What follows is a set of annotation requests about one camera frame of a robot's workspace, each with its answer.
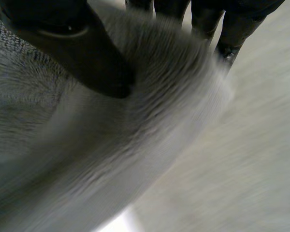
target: floor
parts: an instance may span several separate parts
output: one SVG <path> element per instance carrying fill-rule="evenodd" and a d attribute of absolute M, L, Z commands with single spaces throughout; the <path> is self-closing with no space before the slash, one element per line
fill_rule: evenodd
<path fill-rule="evenodd" d="M 228 111 L 133 206 L 144 231 L 290 232 L 290 0 L 246 41 L 232 72 Z"/>

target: gray floor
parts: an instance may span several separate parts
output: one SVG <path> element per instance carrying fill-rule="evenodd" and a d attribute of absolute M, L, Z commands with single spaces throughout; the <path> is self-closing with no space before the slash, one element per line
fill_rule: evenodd
<path fill-rule="evenodd" d="M 224 117 L 135 204 L 146 232 L 290 232 L 290 0 L 232 71 Z"/>

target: blurry background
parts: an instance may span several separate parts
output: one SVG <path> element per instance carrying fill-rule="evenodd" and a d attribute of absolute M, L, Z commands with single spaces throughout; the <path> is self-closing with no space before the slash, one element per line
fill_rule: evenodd
<path fill-rule="evenodd" d="M 190 20 L 189 6 L 184 29 Z M 144 231 L 290 232 L 290 0 L 247 39 L 232 73 L 223 118 L 133 206 Z"/>

